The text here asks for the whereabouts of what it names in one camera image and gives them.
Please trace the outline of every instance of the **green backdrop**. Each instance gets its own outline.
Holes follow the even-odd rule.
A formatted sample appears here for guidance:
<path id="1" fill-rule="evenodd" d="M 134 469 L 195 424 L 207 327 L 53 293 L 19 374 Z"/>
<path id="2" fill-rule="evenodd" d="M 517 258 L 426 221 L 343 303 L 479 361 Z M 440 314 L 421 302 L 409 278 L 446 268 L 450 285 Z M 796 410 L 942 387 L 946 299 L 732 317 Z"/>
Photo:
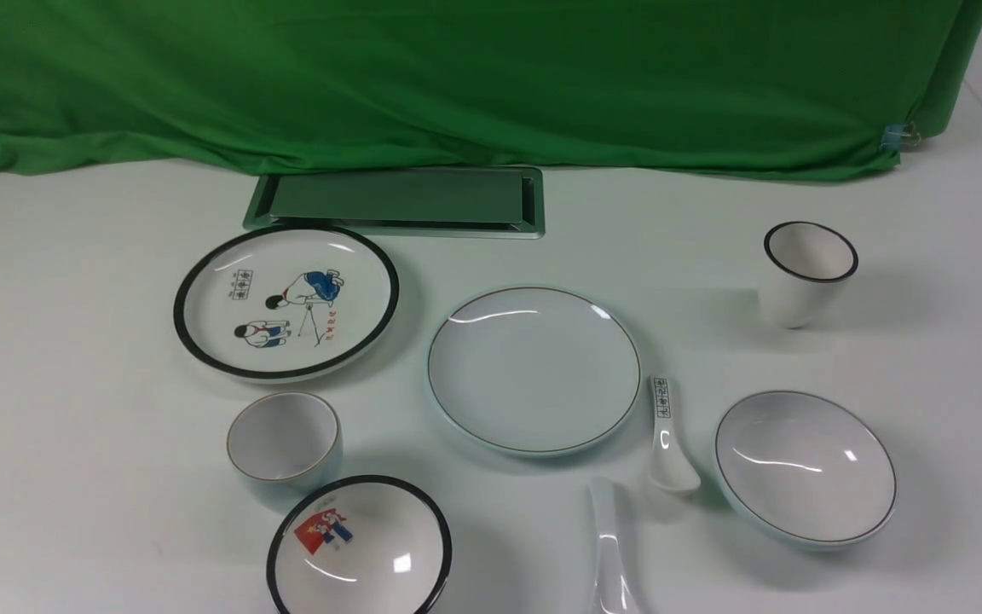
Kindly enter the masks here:
<path id="1" fill-rule="evenodd" d="M 982 0 L 0 0 L 0 171 L 839 180 L 947 124 Z"/>

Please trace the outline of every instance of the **green fabric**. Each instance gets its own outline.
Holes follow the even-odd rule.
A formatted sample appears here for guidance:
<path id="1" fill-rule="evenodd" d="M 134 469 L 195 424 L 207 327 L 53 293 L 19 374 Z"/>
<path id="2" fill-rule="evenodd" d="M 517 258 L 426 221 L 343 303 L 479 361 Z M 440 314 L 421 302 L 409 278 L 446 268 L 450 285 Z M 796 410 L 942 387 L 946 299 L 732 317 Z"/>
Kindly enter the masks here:
<path id="1" fill-rule="evenodd" d="M 841 180 L 950 117 L 982 0 L 0 0 L 0 171 Z"/>

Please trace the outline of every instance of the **white table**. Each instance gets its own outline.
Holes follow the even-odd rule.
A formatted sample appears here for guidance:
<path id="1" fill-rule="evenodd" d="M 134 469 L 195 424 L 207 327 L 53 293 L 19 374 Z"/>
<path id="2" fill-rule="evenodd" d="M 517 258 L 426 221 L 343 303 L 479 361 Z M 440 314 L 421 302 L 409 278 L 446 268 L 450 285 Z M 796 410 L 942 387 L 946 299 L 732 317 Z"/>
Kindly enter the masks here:
<path id="1" fill-rule="evenodd" d="M 982 109 L 884 177 L 842 186 L 546 172 L 542 240 L 371 237 L 401 302 L 355 365 L 289 385 L 344 421 L 344 473 L 408 479 L 453 530 L 441 614 L 580 614 L 592 583 L 585 484 L 622 484 L 628 566 L 652 613 L 982 611 Z M 241 232 L 254 179 L 181 162 L 0 175 L 0 613 L 272 611 L 264 556 L 280 516 L 227 466 L 239 409 L 269 388 L 196 364 L 172 296 Z M 861 269 L 812 330 L 754 320 L 768 227 L 840 229 Z M 713 486 L 656 505 L 643 404 L 591 454 L 534 464 L 476 449 L 425 397 L 425 349 L 484 288 L 545 282 L 607 304 L 648 372 L 685 397 L 687 451 L 710 472 L 734 401 L 807 390 L 858 413 L 899 477 L 892 523 L 838 556 L 791 551 Z"/>

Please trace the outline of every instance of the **cartoon figure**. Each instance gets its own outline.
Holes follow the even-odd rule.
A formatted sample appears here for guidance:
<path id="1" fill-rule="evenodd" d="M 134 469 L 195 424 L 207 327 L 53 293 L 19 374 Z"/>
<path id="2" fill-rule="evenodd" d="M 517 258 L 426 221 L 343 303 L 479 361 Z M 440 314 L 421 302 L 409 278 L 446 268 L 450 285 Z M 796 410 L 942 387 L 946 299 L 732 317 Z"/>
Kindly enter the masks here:
<path id="1" fill-rule="evenodd" d="M 305 519 L 295 529 L 295 536 L 309 551 L 310 555 L 315 555 L 317 549 L 325 544 L 339 549 L 339 541 L 336 540 L 336 536 L 343 539 L 344 543 L 350 543 L 351 539 L 354 539 L 350 530 L 340 524 L 344 520 L 347 519 L 339 516 L 335 508 L 327 509 Z"/>
<path id="2" fill-rule="evenodd" d="M 265 322 L 257 320 L 238 326 L 234 329 L 234 337 L 244 339 L 248 345 L 253 347 L 277 347 L 286 342 L 290 337 L 288 327 L 290 322 Z"/>
<path id="3" fill-rule="evenodd" d="M 339 516 L 335 509 L 330 509 L 328 512 L 324 512 L 324 521 L 332 526 L 332 531 L 335 531 L 338 536 L 343 537 L 343 540 L 350 543 L 351 532 L 347 530 L 340 522 L 347 520 L 343 516 Z"/>
<path id="4" fill-rule="evenodd" d="M 324 335 L 316 327 L 316 318 L 313 317 L 313 304 L 327 304 L 332 307 L 339 290 L 344 286 L 343 277 L 339 276 L 339 271 L 328 269 L 326 273 L 311 271 L 298 275 L 283 294 L 268 296 L 264 304 L 269 310 L 277 310 L 286 307 L 288 304 L 301 304 L 305 308 L 305 315 L 301 319 L 301 327 L 297 330 L 297 336 L 301 337 L 305 329 L 305 320 L 313 322 L 313 334 L 316 337 L 316 345 L 321 344 Z"/>

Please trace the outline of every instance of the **plate rim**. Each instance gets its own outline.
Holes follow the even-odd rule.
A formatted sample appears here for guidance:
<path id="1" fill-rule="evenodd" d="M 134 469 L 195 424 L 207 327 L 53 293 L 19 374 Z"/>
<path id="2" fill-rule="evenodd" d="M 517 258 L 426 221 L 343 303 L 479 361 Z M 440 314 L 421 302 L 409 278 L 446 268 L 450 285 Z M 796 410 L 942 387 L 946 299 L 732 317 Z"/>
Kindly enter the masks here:
<path id="1" fill-rule="evenodd" d="M 384 265 L 385 271 L 389 273 L 389 284 L 390 284 L 390 294 L 389 303 L 385 306 L 385 312 L 381 315 L 381 320 L 378 320 L 378 325 L 374 326 L 373 330 L 357 343 L 357 345 L 352 346 L 351 349 L 347 350 L 343 354 L 338 356 L 328 358 L 324 362 L 316 362 L 315 364 L 308 367 L 301 367 L 297 369 L 287 369 L 283 372 L 258 372 L 258 370 L 253 369 L 243 369 L 241 367 L 235 367 L 233 365 L 226 364 L 226 362 L 218 361 L 217 358 L 207 354 L 203 351 L 202 347 L 199 347 L 198 343 L 195 343 L 195 339 L 192 339 L 192 335 L 188 334 L 188 325 L 184 321 L 184 304 L 188 300 L 188 291 L 191 290 L 192 283 L 195 282 L 199 277 L 199 273 L 203 272 L 207 264 L 210 264 L 225 252 L 229 252 L 231 248 L 242 244 L 249 240 L 254 240 L 254 238 L 261 237 L 264 235 L 269 235 L 272 233 L 283 233 L 290 232 L 290 230 L 320 230 L 321 232 L 336 233 L 340 235 L 352 238 L 352 240 L 360 242 L 363 246 L 373 253 L 374 256 L 381 260 L 381 264 Z M 384 332 L 385 328 L 389 326 L 389 322 L 392 321 L 393 315 L 396 311 L 396 305 L 401 298 L 401 280 L 396 274 L 396 267 L 393 264 L 392 259 L 389 255 L 385 253 L 381 247 L 374 244 L 373 241 L 368 240 L 366 237 L 359 235 L 358 233 L 351 232 L 351 230 L 340 229 L 338 226 L 330 226 L 327 224 L 285 224 L 281 226 L 269 226 L 266 229 L 252 230 L 250 233 L 245 233 L 237 237 L 231 238 L 231 240 L 223 242 L 223 244 L 218 247 L 211 249 L 206 256 L 202 257 L 201 260 L 196 262 L 194 267 L 188 270 L 188 274 L 184 276 L 182 282 L 180 282 L 180 287 L 176 290 L 176 298 L 172 302 L 172 323 L 176 328 L 176 337 L 180 339 L 181 345 L 184 349 L 188 350 L 195 359 L 203 362 L 203 364 L 208 367 L 221 370 L 221 372 L 226 374 L 232 374 L 233 376 L 242 377 L 245 379 L 254 380 L 286 380 L 286 379 L 300 379 L 305 377 L 310 377 L 312 374 L 318 374 L 326 372 L 327 370 L 333 369 L 339 365 L 347 362 L 348 359 L 358 355 L 362 350 L 365 350 L 371 343 L 377 341 L 378 337 L 381 337 L 381 333 Z"/>
<path id="2" fill-rule="evenodd" d="M 601 434 L 597 435 L 596 437 L 587 439 L 585 442 L 573 444 L 573 446 L 568 446 L 565 448 L 545 449 L 545 450 L 525 450 L 522 448 L 512 448 L 510 446 L 502 446 L 502 444 L 499 443 L 489 442 L 487 439 L 480 437 L 479 435 L 475 434 L 475 432 L 469 431 L 469 429 L 464 428 L 463 426 L 461 426 L 460 423 L 457 423 L 457 420 L 454 420 L 453 416 L 449 415 L 448 410 L 444 407 L 441 399 L 439 399 L 439 397 L 437 396 L 437 392 L 436 390 L 434 390 L 434 384 L 430 376 L 431 354 L 433 353 L 434 350 L 434 343 L 437 341 L 437 337 L 439 337 L 439 335 L 442 333 L 442 330 L 445 328 L 445 325 L 447 325 L 447 323 L 449 322 L 449 318 L 451 318 L 453 314 L 456 314 L 457 311 L 463 310 L 464 307 L 468 307 L 469 304 L 475 303 L 477 300 L 481 298 L 491 296 L 494 294 L 500 294 L 502 292 L 514 291 L 514 290 L 542 290 L 548 292 L 558 292 L 560 294 L 573 296 L 579 300 L 585 300 L 585 302 L 589 304 L 596 304 L 597 307 L 600 307 L 601 310 L 603 310 L 605 314 L 609 316 L 609 319 L 611 319 L 612 322 L 615 322 L 617 327 L 620 327 L 620 330 L 624 333 L 624 337 L 627 337 L 627 342 L 629 345 L 631 345 L 632 353 L 635 355 L 635 367 L 636 367 L 635 394 L 634 396 L 632 396 L 631 402 L 627 404 L 626 408 L 624 408 L 624 411 L 620 415 L 619 419 L 617 419 L 615 423 L 613 423 L 611 426 L 609 426 L 609 428 L 605 429 L 604 432 L 601 432 Z M 434 331 L 434 334 L 430 339 L 430 345 L 426 347 L 425 365 L 426 365 L 426 369 L 425 369 L 426 387 L 430 389 L 431 396 L 434 399 L 434 404 L 437 406 L 437 409 L 439 409 L 441 415 L 445 417 L 445 420 L 447 420 L 449 424 L 453 425 L 453 428 L 459 429 L 460 432 L 463 432 L 466 436 L 471 437 L 472 439 L 475 440 L 475 442 L 482 444 L 482 446 L 486 446 L 493 450 L 505 452 L 508 455 L 515 455 L 516 457 L 526 457 L 526 458 L 562 457 L 562 455 L 576 454 L 576 452 L 581 452 L 589 447 L 595 446 L 595 444 L 601 442 L 601 440 L 607 438 L 608 436 L 611 436 L 613 432 L 616 431 L 616 428 L 619 428 L 621 425 L 623 425 L 623 423 L 627 419 L 627 416 L 631 413 L 632 408 L 635 407 L 635 403 L 638 401 L 638 394 L 640 390 L 642 390 L 643 388 L 643 362 L 642 359 L 639 358 L 638 345 L 635 345 L 635 339 L 632 339 L 632 335 L 630 334 L 630 332 L 627 331 L 627 328 L 623 326 L 623 323 L 620 322 L 620 320 L 617 319 L 615 315 L 612 314 L 611 311 L 606 310 L 602 304 L 596 302 L 596 300 L 592 300 L 591 298 L 585 295 L 578 294 L 578 292 L 565 290 L 565 288 L 561 288 L 561 287 L 550 287 L 550 285 L 545 285 L 545 284 L 522 284 L 522 285 L 511 285 L 510 287 L 498 287 L 495 288 L 494 290 L 488 290 L 474 297 L 468 298 L 467 300 L 465 300 L 465 302 L 460 303 L 459 306 L 453 307 L 453 309 L 449 311 L 447 317 L 445 317 L 442 320 L 441 325 L 439 325 L 439 327 L 437 327 L 437 330 Z"/>

